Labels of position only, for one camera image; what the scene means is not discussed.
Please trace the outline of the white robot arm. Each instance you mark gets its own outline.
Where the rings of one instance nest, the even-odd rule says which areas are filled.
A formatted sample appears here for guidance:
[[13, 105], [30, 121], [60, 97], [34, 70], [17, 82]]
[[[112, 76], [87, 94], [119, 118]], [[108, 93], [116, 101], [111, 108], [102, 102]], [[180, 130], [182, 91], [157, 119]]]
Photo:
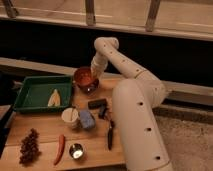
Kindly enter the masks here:
[[113, 89], [112, 110], [128, 171], [174, 171], [153, 108], [168, 95], [163, 82], [146, 68], [118, 51], [114, 37], [99, 37], [92, 74], [99, 77], [108, 62], [124, 76]]

